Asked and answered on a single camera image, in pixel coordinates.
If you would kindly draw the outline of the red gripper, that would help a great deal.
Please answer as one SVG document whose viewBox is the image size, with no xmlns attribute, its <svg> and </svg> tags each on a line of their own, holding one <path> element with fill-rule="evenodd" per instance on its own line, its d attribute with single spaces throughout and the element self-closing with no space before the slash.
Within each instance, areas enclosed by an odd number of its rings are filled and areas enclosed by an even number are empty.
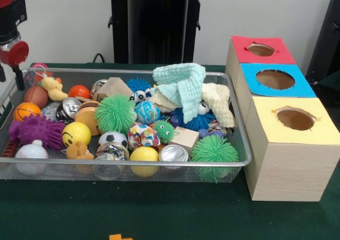
<svg viewBox="0 0 340 240">
<path fill-rule="evenodd" d="M 27 59 L 28 53 L 29 46 L 22 40 L 1 46 L 1 62 L 14 67 L 16 86 L 19 91 L 24 91 L 26 88 L 23 73 L 18 65 Z M 0 65 L 0 82 L 5 81 L 6 76 L 4 68 Z"/>
</svg>

